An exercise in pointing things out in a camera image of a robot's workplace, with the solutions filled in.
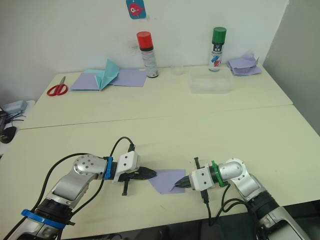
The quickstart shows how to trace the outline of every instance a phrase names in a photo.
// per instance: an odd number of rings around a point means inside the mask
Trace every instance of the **scissors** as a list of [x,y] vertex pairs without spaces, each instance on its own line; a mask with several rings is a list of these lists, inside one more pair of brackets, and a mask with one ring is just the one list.
[[56,95],[60,96],[60,95],[65,94],[65,93],[68,91],[68,86],[64,84],[65,80],[66,80],[66,76],[64,76],[64,77],[61,79],[61,81],[60,81],[60,83],[59,83],[58,85],[54,85],[52,88],[50,88],[50,89],[46,92],[46,94],[47,94],[48,96],[50,96],[50,97],[53,97],[53,96],[56,96]]

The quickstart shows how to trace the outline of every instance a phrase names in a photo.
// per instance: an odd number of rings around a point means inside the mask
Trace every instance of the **green ring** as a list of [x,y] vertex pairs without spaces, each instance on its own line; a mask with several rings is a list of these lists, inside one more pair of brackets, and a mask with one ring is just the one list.
[[212,167],[213,167],[213,170],[215,172],[215,175],[216,175],[216,178],[218,179],[218,182],[219,182],[219,186],[221,188],[223,188],[225,186],[224,182],[222,181],[222,178],[221,178],[221,175],[220,175],[220,172],[218,170],[218,165],[215,163],[215,161],[211,161],[212,162]]

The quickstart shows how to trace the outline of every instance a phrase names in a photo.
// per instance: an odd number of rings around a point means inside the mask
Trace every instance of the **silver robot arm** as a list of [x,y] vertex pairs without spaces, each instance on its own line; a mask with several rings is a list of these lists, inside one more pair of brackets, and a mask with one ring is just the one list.
[[257,216],[261,226],[271,232],[268,235],[270,240],[310,240],[285,208],[279,206],[256,177],[248,172],[243,161],[232,158],[219,166],[213,162],[213,166],[199,168],[188,178],[190,186],[196,191],[232,181],[249,206],[248,210]]
[[74,161],[72,170],[58,181],[34,212],[27,209],[22,211],[24,221],[7,239],[55,239],[66,225],[74,225],[70,222],[72,210],[84,196],[92,180],[111,177],[116,183],[122,174],[133,173],[140,168],[139,155],[135,151],[121,155],[117,163],[109,161],[110,158],[106,161],[91,154],[79,156]]

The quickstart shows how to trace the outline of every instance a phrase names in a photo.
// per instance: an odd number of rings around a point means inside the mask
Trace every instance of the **red cap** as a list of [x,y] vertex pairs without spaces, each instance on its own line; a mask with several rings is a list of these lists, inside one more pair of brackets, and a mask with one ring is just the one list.
[[141,31],[136,34],[138,38],[139,47],[141,49],[149,49],[154,45],[152,44],[151,33],[148,31]]

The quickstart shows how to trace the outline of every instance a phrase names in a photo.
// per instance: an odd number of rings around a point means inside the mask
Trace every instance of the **green cap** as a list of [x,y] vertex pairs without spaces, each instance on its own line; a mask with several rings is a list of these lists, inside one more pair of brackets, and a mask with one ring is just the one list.
[[227,29],[217,26],[213,29],[212,42],[217,44],[224,44],[226,39]]

